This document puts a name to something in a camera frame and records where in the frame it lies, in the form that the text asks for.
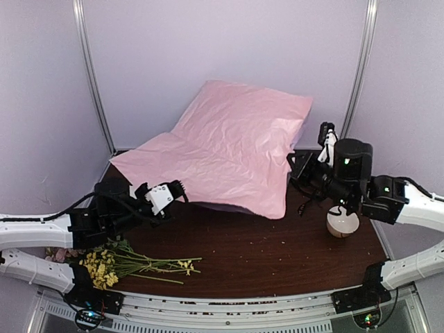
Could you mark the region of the fake flower bunch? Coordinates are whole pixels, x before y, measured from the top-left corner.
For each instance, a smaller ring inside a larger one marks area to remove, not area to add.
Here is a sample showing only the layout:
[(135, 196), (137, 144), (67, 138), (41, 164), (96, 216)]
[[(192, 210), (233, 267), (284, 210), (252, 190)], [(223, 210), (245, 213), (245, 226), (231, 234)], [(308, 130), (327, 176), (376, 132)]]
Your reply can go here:
[(162, 277), (162, 274), (190, 276), (198, 274), (194, 264), (202, 260), (155, 259), (136, 253), (126, 240), (109, 241), (106, 244), (88, 250), (47, 247), (46, 259), (63, 264), (77, 264), (86, 268), (93, 285), (101, 290), (114, 287), (126, 277), (143, 278), (173, 284), (182, 284), (180, 280)]

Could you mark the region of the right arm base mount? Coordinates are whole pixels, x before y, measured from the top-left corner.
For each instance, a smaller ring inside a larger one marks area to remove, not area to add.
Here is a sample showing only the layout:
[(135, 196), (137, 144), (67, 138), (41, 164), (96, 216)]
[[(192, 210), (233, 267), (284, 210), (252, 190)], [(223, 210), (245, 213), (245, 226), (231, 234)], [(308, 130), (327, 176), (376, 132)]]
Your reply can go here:
[(384, 287), (360, 286), (332, 294), (335, 312), (351, 313), (355, 325), (366, 331), (375, 330), (384, 322), (381, 306), (391, 299), (391, 292)]

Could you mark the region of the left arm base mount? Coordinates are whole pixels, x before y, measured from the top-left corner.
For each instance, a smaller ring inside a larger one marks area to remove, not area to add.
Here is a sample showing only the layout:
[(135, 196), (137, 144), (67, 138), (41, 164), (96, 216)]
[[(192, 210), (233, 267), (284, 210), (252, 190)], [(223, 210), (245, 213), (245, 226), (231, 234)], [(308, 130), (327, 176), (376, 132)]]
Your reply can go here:
[(74, 311), (77, 328), (84, 332), (97, 329), (107, 319), (107, 315), (119, 315), (124, 301), (122, 293), (99, 289), (73, 289), (60, 295)]

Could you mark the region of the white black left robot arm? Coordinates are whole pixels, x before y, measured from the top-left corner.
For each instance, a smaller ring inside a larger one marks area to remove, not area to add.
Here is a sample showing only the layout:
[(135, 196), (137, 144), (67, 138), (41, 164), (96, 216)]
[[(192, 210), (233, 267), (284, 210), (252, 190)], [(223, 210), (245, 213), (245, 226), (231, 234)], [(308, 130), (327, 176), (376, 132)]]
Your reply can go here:
[(80, 264), (50, 263), (18, 254), (18, 248), (56, 247), (89, 250), (115, 241), (143, 223), (157, 227), (170, 219), (170, 205), (186, 198), (179, 180), (136, 190), (122, 178), (98, 182), (94, 190), (55, 214), (1, 215), (1, 272), (60, 291), (72, 292), (85, 308), (95, 307), (99, 291)]

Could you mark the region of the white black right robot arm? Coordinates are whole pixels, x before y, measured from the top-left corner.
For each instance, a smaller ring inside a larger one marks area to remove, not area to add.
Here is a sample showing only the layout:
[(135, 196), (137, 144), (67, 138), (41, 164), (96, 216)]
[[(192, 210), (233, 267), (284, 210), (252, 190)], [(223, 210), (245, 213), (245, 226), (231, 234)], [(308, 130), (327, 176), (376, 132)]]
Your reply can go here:
[[(372, 176), (373, 147), (358, 139), (340, 139), (314, 155), (290, 153), (287, 161), (295, 186), (312, 187), (310, 198), (330, 198), (341, 213), (360, 214), (391, 225), (419, 225), (443, 231), (443, 197), (430, 193), (408, 177)], [(372, 305), (382, 288), (443, 272), (443, 243), (408, 257), (370, 265), (356, 301)]]

